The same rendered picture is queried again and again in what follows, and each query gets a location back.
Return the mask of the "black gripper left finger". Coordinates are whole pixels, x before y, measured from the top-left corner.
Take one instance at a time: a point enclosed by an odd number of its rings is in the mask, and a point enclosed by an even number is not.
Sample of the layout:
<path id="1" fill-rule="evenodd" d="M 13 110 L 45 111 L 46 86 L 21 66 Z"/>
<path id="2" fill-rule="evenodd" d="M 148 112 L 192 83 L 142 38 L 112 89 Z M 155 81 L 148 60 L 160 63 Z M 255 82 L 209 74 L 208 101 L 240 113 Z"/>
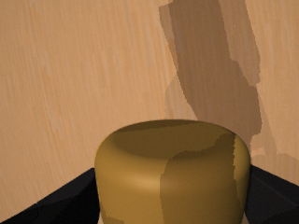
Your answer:
<path id="1" fill-rule="evenodd" d="M 94 168 L 0 224 L 98 224 L 100 204 Z"/>

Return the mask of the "brass door knob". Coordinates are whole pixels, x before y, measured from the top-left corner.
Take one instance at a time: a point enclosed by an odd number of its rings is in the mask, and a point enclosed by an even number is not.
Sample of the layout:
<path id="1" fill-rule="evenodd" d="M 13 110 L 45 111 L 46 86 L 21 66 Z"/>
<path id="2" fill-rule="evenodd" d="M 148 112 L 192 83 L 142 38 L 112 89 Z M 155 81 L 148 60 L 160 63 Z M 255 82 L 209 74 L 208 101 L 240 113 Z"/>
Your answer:
<path id="1" fill-rule="evenodd" d="M 104 224 L 241 224 L 244 141 L 219 125 L 157 119 L 110 133 L 94 156 Z"/>

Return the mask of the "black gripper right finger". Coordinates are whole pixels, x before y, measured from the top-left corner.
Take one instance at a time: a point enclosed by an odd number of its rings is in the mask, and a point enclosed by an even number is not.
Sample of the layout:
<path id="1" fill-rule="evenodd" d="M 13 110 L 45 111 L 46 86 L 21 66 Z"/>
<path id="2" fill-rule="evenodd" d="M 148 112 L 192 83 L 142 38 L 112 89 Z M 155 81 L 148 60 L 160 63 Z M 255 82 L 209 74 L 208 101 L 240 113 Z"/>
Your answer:
<path id="1" fill-rule="evenodd" d="M 251 164 L 244 212 L 249 224 L 299 224 L 299 186 Z"/>

